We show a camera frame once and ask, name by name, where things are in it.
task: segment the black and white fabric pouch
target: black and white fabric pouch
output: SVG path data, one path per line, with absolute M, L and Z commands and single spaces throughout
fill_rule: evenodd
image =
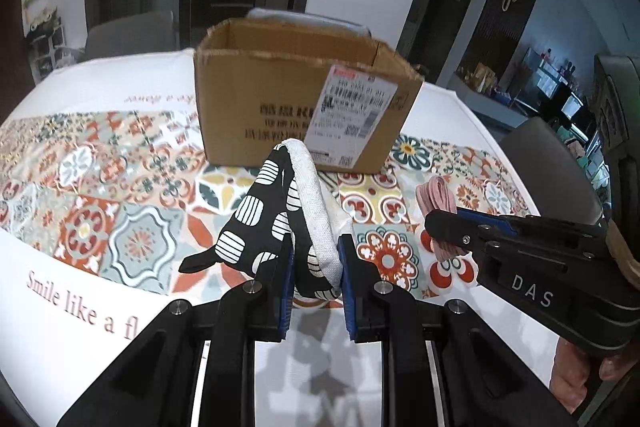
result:
M 339 297 L 342 265 L 336 245 L 343 233 L 353 237 L 353 222 L 318 179 L 305 145 L 295 139 L 274 147 L 215 245 L 186 257 L 180 272 L 225 263 L 254 277 L 262 261 L 280 252 L 289 232 L 297 293 L 324 300 Z

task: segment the white tablecloth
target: white tablecloth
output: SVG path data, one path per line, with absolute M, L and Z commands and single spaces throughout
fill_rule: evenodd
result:
M 191 51 L 101 59 L 54 71 L 10 119 L 56 112 L 194 110 Z M 454 92 L 424 84 L 402 128 L 412 136 L 493 153 L 510 170 L 532 213 L 535 204 L 493 137 Z M 170 297 L 131 289 L 33 250 L 0 230 L 0 370 L 42 427 L 63 412 Z M 33 292 L 30 278 L 53 282 L 95 309 L 89 325 Z M 557 335 L 482 287 L 456 289 L 536 375 L 548 383 Z M 105 317 L 112 317 L 114 332 Z M 287 340 L 258 344 L 259 426 L 380 424 L 380 346 L 350 343 L 341 310 L 295 310 Z

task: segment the floral tile pattern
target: floral tile pattern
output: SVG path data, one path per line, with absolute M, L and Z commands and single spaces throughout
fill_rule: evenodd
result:
M 0 228 L 76 269 L 156 293 L 219 298 L 246 279 L 226 265 L 180 274 L 211 247 L 258 169 L 207 163 L 195 112 L 53 114 L 0 126 Z M 438 263 L 415 189 L 444 177 L 457 205 L 528 213 L 488 152 L 400 135 L 376 175 L 320 172 L 354 220 L 359 256 L 416 298 L 476 283 L 470 255 Z M 296 306 L 340 300 L 294 296 Z

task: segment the metal bolt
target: metal bolt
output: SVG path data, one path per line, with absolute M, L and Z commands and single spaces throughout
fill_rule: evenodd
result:
M 449 302 L 447 302 L 447 307 L 456 315 L 462 315 L 469 309 L 468 304 L 466 304 L 465 301 L 461 301 L 460 299 L 450 300 Z
M 169 311 L 174 315 L 182 315 L 189 309 L 189 302 L 184 299 L 178 299 L 169 304 Z
M 246 293 L 258 293 L 262 289 L 262 283 L 255 279 L 251 279 L 250 281 L 242 284 L 242 289 Z
M 380 295 L 386 295 L 393 291 L 394 286 L 387 281 L 378 281 L 373 285 L 373 289 Z

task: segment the pink hair tie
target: pink hair tie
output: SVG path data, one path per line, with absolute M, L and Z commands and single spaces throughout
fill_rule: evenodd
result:
M 447 187 L 447 182 L 442 176 L 434 176 L 428 182 L 415 187 L 415 200 L 422 216 L 426 216 L 434 209 L 446 210 L 457 214 L 456 198 Z M 432 240 L 431 248 L 436 259 L 441 263 L 459 255 L 465 255 L 466 251 L 450 243 Z

